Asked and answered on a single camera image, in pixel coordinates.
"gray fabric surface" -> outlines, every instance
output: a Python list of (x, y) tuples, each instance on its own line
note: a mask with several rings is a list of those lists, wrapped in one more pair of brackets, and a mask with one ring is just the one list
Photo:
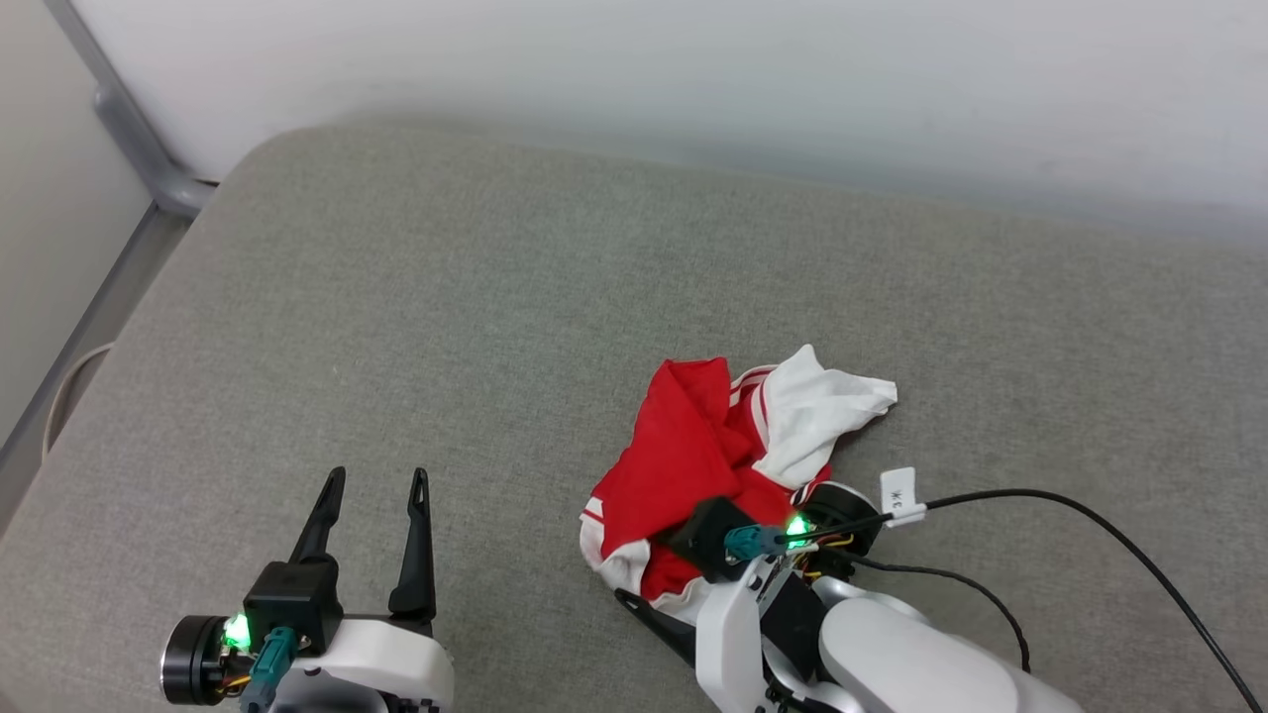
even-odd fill
[[(158, 275), (0, 540), (0, 689), (167, 710), (183, 614), (237, 606), (347, 467), (349, 612), (432, 473), (439, 608), (474, 712), (708, 710), (581, 559), (577, 514), (664, 358), (894, 379), (839, 480), (1037, 486), (1134, 537), (1268, 695), (1268, 255), (402, 128), (257, 150)], [(883, 537), (1021, 619), (1089, 712), (1238, 710), (1153, 579), (1079, 515), (974, 504)], [(865, 575), (1012, 658), (978, 594)]]

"black cable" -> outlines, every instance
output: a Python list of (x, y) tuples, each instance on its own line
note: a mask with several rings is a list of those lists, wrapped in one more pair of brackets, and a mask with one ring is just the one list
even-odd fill
[[(931, 500), (926, 502), (924, 506), (928, 510), (937, 510), (938, 507), (946, 507), (948, 505), (959, 505), (961, 502), (971, 502), (974, 500), (992, 500), (995, 497), (1037, 497), (1040, 500), (1050, 500), (1052, 502), (1059, 502), (1061, 505), (1065, 505), (1066, 507), (1073, 507), (1074, 510), (1078, 510), (1079, 513), (1085, 515), (1089, 520), (1101, 525), (1106, 532), (1112, 534), (1115, 539), (1118, 540), (1120, 544), (1126, 547), (1127, 551), (1131, 552), (1136, 557), (1136, 559), (1139, 559), (1140, 563), (1145, 566), (1146, 570), (1149, 570), (1150, 575), (1154, 575), (1154, 579), (1156, 579), (1158, 582), (1163, 585), (1163, 589), (1167, 590), (1167, 594), (1172, 595), (1172, 599), (1181, 608), (1181, 612), (1184, 613), (1184, 617), (1188, 618), (1189, 623), (1193, 624), (1193, 628), (1197, 629), (1198, 636), (1202, 637), (1202, 641), (1206, 643), (1207, 648), (1210, 648), (1211, 653), (1215, 655), (1215, 660), (1219, 661), (1220, 666), (1224, 667), (1224, 672), (1227, 674), (1229, 677), (1232, 680), (1232, 685), (1238, 688), (1238, 693), (1241, 694), (1241, 698), (1246, 702), (1246, 705), (1250, 707), (1250, 710), (1253, 710), (1254, 713), (1264, 713), (1264, 709), (1262, 705), (1259, 705), (1259, 702), (1255, 699), (1255, 695), (1250, 693), (1250, 686), (1246, 685), (1246, 681), (1241, 679), (1241, 674), (1239, 674), (1238, 670), (1232, 666), (1232, 661), (1229, 661), (1229, 657), (1224, 653), (1224, 650), (1220, 648), (1219, 643), (1216, 643), (1215, 637), (1211, 636), (1211, 632), (1207, 631), (1206, 624), (1203, 624), (1202, 620), (1198, 619), (1197, 613), (1193, 612), (1193, 608), (1189, 606), (1189, 603), (1186, 601), (1184, 598), (1181, 595), (1179, 590), (1175, 589), (1175, 585), (1173, 585), (1172, 581), (1167, 579), (1167, 575), (1164, 575), (1163, 571), (1158, 568), (1158, 565), (1154, 565), (1154, 561), (1150, 559), (1149, 556), (1146, 556), (1140, 549), (1140, 547), (1136, 546), (1136, 543), (1131, 542), (1127, 538), (1127, 535), (1122, 534), (1122, 532), (1118, 528), (1113, 527), (1113, 524), (1110, 523), (1110, 520), (1102, 518), (1096, 510), (1088, 507), (1087, 505), (1079, 502), (1078, 500), (1069, 499), (1064, 495), (1058, 495), (1055, 492), (1049, 492), (1046, 490), (1033, 490), (1025, 487), (984, 490), (979, 492), (966, 492), (964, 495), (952, 495), (951, 497), (941, 497), (938, 500)], [(865, 518), (862, 520), (856, 520), (853, 523), (847, 523), (844, 525), (837, 525), (834, 528), (824, 528), (822, 530), (812, 530), (809, 533), (786, 535), (777, 539), (782, 539), (782, 542), (786, 543), (786, 542), (803, 542), (806, 539), (817, 539), (820, 537), (833, 535), (833, 534), (847, 534), (847, 533), (866, 530), (869, 528), (875, 528), (876, 525), (886, 523), (893, 519), (894, 515), (886, 513), (884, 515)]]
[(936, 570), (933, 567), (909, 567), (905, 565), (885, 565), (881, 562), (876, 562), (875, 559), (869, 559), (866, 557), (855, 554), (853, 552), (848, 552), (843, 548), (824, 547), (823, 549), (819, 551), (819, 554), (822, 556), (824, 553), (833, 554), (843, 559), (848, 559), (856, 565), (862, 565), (864, 567), (880, 570), (883, 572), (912, 572), (915, 575), (935, 575), (938, 577), (946, 577), (948, 580), (955, 580), (957, 582), (966, 584), (973, 589), (980, 591), (983, 596), (989, 599), (990, 603), (995, 605), (995, 609), (999, 609), (999, 613), (1004, 615), (1004, 619), (1008, 619), (1008, 625), (1013, 628), (1013, 636), (1017, 637), (1017, 648), (1022, 651), (1022, 671), (1026, 671), (1027, 674), (1031, 672), (1030, 644), (1026, 643), (1026, 634), (1022, 633), (1022, 625), (1017, 623), (1017, 618), (1013, 617), (1013, 613), (1008, 610), (1008, 606), (1004, 606), (1004, 603), (1000, 601), (998, 596), (992, 594), (990, 590), (987, 589), (985, 586), (970, 580), (964, 575), (957, 575), (956, 572), (950, 572), (947, 570)]

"white cable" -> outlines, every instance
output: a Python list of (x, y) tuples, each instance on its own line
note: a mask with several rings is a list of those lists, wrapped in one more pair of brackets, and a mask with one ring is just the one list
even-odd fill
[(52, 444), (53, 424), (57, 422), (61, 411), (66, 407), (66, 400), (70, 398), (70, 383), (75, 381), (75, 377), (79, 376), (81, 370), (84, 370), (84, 367), (89, 362), (91, 362), (94, 356), (96, 356), (98, 354), (105, 354), (107, 351), (110, 350), (112, 346), (114, 346), (113, 341), (109, 344), (103, 344), (101, 346), (98, 346), (96, 349), (93, 349), (87, 354), (80, 356), (79, 359), (75, 360), (74, 364), (71, 364), (71, 368), (70, 370), (66, 372), (66, 376), (62, 377), (62, 383), (58, 384), (57, 393), (53, 395), (53, 403), (52, 406), (48, 407), (48, 419), (44, 421), (44, 438), (43, 442), (41, 443), (41, 449), (39, 449), (41, 463), (43, 463), (44, 459), (48, 458), (48, 449), (52, 448), (53, 445)]

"white tag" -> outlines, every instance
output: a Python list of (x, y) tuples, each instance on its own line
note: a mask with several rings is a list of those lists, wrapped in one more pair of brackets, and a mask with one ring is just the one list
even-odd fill
[(893, 528), (924, 519), (924, 506), (915, 501), (915, 468), (898, 468), (880, 474), (881, 510), (894, 515)]

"teal connector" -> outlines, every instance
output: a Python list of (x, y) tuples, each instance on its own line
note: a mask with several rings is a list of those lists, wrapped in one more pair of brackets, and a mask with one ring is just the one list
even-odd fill
[(723, 546), (727, 548), (727, 553), (735, 559), (748, 562), (762, 554), (782, 554), (785, 546), (776, 539), (781, 534), (784, 533), (779, 528), (748, 525), (727, 533)]
[(269, 632), (260, 647), (260, 655), (251, 666), (251, 680), (238, 699), (242, 713), (266, 713), (278, 695), (281, 677), (290, 670), (299, 653), (299, 638), (289, 627), (278, 627)]

